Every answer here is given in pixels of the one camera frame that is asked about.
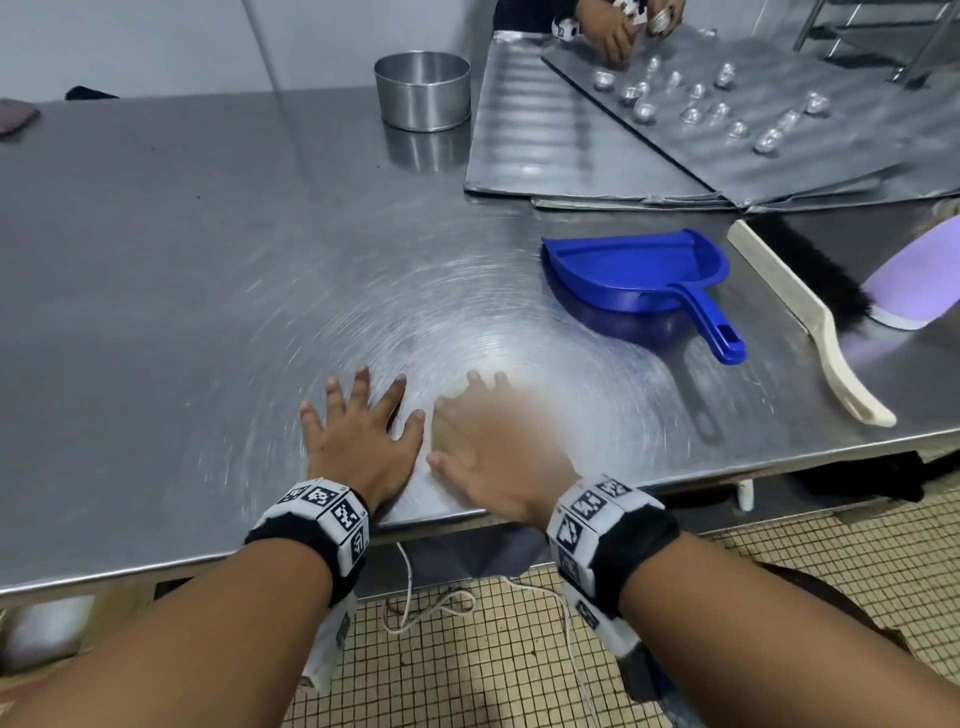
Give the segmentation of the cream handled black brush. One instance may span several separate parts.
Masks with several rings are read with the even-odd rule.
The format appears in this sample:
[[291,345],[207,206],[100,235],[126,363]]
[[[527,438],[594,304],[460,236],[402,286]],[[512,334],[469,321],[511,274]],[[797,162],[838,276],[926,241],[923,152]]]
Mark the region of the cream handled black brush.
[[897,416],[863,385],[848,364],[839,344],[834,315],[822,299],[746,221],[734,222],[726,239],[806,329],[835,399],[860,423],[893,428]]

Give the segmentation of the metal rack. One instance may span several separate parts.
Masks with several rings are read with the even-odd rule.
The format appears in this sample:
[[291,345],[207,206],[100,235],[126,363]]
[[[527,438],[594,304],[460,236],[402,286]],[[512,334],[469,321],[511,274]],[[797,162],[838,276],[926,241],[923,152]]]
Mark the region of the metal rack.
[[846,69],[886,69],[915,90],[939,72],[960,72],[960,0],[813,0],[793,42],[810,43]]

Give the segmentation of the large foil covered tray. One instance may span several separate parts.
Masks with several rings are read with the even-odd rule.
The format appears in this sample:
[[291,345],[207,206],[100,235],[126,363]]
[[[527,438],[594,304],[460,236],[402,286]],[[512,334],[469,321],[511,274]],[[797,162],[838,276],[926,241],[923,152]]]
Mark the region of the large foil covered tray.
[[543,62],[552,43],[541,33],[493,33],[474,103],[465,192],[552,210],[731,208]]

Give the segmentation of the person's right hand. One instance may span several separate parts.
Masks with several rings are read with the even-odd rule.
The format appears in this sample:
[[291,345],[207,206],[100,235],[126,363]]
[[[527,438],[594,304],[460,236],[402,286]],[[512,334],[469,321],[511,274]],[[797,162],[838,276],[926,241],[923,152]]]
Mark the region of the person's right hand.
[[436,399],[431,452],[471,467],[469,489],[449,490],[493,516],[539,531],[546,531],[558,499],[580,479],[546,410],[503,372],[489,384],[469,370],[462,393]]

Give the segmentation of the person's left forearm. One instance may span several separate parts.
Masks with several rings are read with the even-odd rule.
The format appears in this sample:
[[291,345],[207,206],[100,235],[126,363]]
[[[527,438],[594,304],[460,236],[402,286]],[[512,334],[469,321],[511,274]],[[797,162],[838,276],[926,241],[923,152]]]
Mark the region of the person's left forearm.
[[246,545],[56,670],[0,728],[281,728],[330,593],[307,546]]

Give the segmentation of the person's left hand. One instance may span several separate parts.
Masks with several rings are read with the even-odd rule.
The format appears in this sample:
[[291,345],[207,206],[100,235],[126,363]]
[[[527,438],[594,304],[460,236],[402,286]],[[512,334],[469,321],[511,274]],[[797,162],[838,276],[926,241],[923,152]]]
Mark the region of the person's left hand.
[[325,444],[320,454],[305,453],[306,480],[333,480],[355,490],[372,516],[393,502],[410,480],[417,461],[403,456],[397,443],[402,432],[398,438],[391,433],[406,383],[401,373],[376,401],[369,395],[367,428],[351,429],[351,392],[345,394],[340,380],[331,377],[325,389],[325,415],[317,411],[326,432]]

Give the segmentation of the left marker wristband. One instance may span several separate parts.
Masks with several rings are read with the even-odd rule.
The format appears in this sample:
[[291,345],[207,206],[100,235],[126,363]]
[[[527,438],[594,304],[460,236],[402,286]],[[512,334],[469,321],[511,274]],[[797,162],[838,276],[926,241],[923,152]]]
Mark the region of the left marker wristband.
[[328,566],[329,607],[350,595],[366,564],[371,512],[354,489],[325,478],[298,482],[246,534],[244,545],[265,540],[299,543]]

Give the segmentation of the group of small foil cups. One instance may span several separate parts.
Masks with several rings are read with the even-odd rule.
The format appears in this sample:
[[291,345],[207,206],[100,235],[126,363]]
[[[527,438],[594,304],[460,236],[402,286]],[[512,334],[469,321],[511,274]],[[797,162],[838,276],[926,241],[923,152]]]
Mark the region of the group of small foil cups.
[[821,72],[766,52],[683,52],[590,70],[585,92],[675,161],[718,164],[736,151],[776,157],[808,120],[827,119],[834,98]]

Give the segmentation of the lilac plastic scraper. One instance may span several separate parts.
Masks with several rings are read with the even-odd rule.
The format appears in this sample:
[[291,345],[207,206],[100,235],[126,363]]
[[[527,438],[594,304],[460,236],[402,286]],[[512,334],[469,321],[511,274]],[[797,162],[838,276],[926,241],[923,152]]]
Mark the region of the lilac plastic scraper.
[[897,252],[862,285],[869,318],[918,331],[960,302],[960,213],[938,222]]

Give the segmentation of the person's right forearm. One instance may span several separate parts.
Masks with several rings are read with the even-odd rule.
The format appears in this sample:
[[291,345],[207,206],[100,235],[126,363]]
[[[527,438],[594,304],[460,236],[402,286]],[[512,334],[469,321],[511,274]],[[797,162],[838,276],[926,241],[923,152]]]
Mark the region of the person's right forearm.
[[619,609],[706,728],[960,728],[960,685],[688,533],[638,566]]

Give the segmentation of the black bag under table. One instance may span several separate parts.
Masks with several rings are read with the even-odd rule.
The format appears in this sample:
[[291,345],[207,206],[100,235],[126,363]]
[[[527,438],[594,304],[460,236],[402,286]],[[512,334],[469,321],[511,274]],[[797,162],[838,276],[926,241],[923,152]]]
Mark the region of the black bag under table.
[[810,467],[790,476],[812,495],[918,503],[926,484],[940,473],[917,452],[905,452]]

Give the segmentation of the foil covered tray with cups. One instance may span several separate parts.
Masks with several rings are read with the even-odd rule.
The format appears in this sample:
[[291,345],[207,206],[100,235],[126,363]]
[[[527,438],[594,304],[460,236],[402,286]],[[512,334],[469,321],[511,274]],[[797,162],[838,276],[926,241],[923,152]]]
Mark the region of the foil covered tray with cups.
[[766,52],[821,68],[833,98],[830,115],[819,123],[807,120],[807,127],[788,136],[777,156],[762,157],[745,150],[718,163],[690,165],[658,149],[586,92],[589,71],[611,70],[599,63],[588,43],[554,41],[541,58],[640,141],[738,208],[830,190],[903,167],[960,172],[960,87],[949,82],[906,90],[870,71],[842,69],[752,38],[724,40],[690,28],[680,28],[666,40],[639,45],[626,69],[612,71],[634,71],[651,57],[668,61],[684,52],[719,55],[729,51],[735,57]]

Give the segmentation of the blue plastic dustpan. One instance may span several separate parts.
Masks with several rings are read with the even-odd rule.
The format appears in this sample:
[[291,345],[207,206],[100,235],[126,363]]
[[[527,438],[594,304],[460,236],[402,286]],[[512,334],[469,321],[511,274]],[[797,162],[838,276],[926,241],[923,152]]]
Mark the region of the blue plastic dustpan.
[[700,231],[543,237],[541,257],[566,291],[594,309],[641,316],[681,311],[720,363],[748,359],[743,338],[708,294],[726,281],[729,260]]

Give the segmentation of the round metal cake tin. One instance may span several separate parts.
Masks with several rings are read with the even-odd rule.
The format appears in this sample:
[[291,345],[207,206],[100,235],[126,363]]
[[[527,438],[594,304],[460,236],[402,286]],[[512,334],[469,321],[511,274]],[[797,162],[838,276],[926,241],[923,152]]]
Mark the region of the round metal cake tin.
[[390,127],[438,133],[472,116],[471,63],[458,54],[410,51],[378,59],[373,72],[380,116]]

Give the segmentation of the right marker wristband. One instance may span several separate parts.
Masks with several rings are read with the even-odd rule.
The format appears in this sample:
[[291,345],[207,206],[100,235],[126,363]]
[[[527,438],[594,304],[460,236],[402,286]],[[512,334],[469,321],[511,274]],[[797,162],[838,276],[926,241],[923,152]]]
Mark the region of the right marker wristband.
[[608,618],[621,617],[631,575],[680,535],[677,518],[653,495],[605,475],[577,480],[546,526],[562,578]]

